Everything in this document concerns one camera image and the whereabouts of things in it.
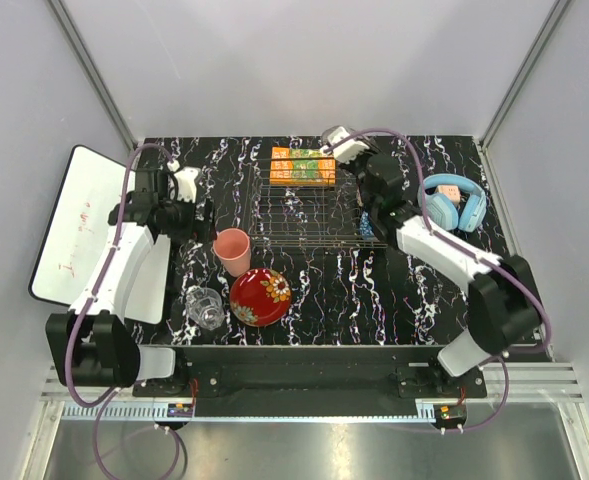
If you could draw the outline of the red floral plate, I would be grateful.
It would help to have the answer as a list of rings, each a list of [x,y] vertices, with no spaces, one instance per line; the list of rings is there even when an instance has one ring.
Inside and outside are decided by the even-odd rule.
[[[229,295],[232,314],[252,327],[269,326],[288,312],[292,289],[285,277],[269,268],[254,268],[239,276]]]

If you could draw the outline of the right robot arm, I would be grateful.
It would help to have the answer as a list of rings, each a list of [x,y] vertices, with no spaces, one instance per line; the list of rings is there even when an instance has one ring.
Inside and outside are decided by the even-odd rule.
[[[392,158],[363,139],[349,155],[337,158],[356,179],[374,236],[388,246],[427,263],[466,295],[468,322],[461,334],[437,354],[428,384],[450,396],[464,375],[484,363],[521,352],[518,341],[542,328],[545,350],[551,337],[529,263],[521,256],[502,258],[453,235],[473,231],[486,211],[477,184],[449,174],[420,177],[417,203],[403,199],[403,178]]]

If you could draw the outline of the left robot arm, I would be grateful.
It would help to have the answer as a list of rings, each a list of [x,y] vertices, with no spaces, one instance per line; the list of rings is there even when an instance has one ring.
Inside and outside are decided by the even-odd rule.
[[[45,332],[58,378],[74,387],[130,387],[154,380],[170,396],[189,386],[190,372],[168,347],[138,345],[125,326],[126,306],[144,260],[157,241],[213,241],[215,208],[197,210],[194,167],[140,170],[108,217],[108,241],[85,289]]]

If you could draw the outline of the blue triangle pattern bowl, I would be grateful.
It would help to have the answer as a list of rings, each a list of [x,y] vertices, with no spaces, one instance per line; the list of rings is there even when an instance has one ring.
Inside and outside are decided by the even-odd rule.
[[[360,234],[365,241],[376,241],[377,238],[373,232],[368,213],[366,211],[362,212],[359,224]]]

